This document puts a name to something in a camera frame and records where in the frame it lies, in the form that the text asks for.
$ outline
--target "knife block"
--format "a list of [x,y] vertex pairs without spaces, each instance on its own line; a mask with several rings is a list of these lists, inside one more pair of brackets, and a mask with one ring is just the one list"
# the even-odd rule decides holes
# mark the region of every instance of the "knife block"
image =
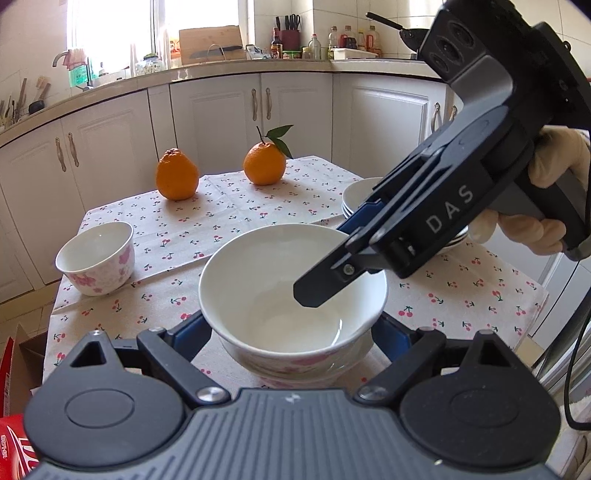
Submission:
[[283,45],[283,50],[301,50],[299,30],[281,30],[279,32],[279,38]]

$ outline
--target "gloved hand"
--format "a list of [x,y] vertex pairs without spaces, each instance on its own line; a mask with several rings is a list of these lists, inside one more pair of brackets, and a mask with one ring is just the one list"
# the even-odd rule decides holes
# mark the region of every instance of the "gloved hand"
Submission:
[[[589,142],[579,131],[564,127],[544,127],[535,155],[528,166],[533,185],[547,188],[568,168],[579,179],[585,191],[589,184]],[[483,244],[499,224],[514,242],[524,244],[536,255],[553,255],[562,251],[560,239],[566,233],[563,222],[539,221],[527,215],[503,215],[486,209],[469,225],[470,237]]]

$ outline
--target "wall tile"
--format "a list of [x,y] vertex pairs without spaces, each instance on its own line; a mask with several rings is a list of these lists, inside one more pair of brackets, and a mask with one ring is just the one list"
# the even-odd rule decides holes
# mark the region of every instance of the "wall tile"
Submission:
[[314,0],[314,9],[357,17],[356,0]]
[[436,15],[443,0],[398,0],[398,17],[425,17]]
[[330,27],[336,25],[339,33],[345,30],[345,25],[351,25],[351,30],[356,34],[358,19],[349,15],[335,14],[332,12],[325,12],[323,10],[314,9],[314,32],[318,35],[318,40],[323,47],[329,44]]
[[530,25],[546,22],[557,34],[562,33],[558,0],[512,0],[523,19]]
[[255,15],[273,15],[283,19],[292,13],[291,0],[255,0],[254,7]]
[[576,38],[564,36],[571,47],[571,53],[587,77],[591,77],[591,45]]
[[273,28],[275,27],[274,15],[255,15],[255,44],[257,47],[271,48],[273,40]]
[[308,42],[312,38],[314,32],[314,17],[316,16],[314,10],[308,10],[307,12],[300,13],[301,24],[300,24],[300,42],[303,47],[308,46]]
[[398,3],[404,1],[416,2],[417,0],[370,0],[370,11],[385,18],[395,18],[398,16]]
[[[397,22],[397,18],[391,18],[391,20]],[[374,22],[375,29],[379,34],[381,42],[382,54],[383,55],[397,55],[400,49],[400,34],[398,30],[388,27],[381,23]]]
[[559,6],[564,35],[591,44],[591,21],[569,0],[560,0]]
[[[401,24],[404,28],[431,28],[435,16],[432,17],[403,17],[398,18],[395,21]],[[402,40],[399,42],[398,53],[400,54],[411,54],[415,53],[408,48]]]
[[301,15],[314,8],[313,0],[291,0],[291,12]]

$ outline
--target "orange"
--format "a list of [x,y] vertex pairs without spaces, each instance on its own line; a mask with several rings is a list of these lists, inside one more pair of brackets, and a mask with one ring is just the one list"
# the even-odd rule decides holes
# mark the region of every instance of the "orange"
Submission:
[[199,185],[199,170],[178,148],[167,150],[156,168],[156,188],[168,200],[191,198]]
[[285,173],[285,155],[271,142],[251,148],[244,159],[244,173],[255,185],[272,185]]

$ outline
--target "jar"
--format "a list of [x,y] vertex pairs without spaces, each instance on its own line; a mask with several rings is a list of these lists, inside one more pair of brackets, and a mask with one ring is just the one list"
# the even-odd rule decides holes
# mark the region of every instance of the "jar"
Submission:
[[143,61],[135,64],[136,75],[147,75],[149,73],[161,72],[164,70],[164,62],[155,53],[146,55]]

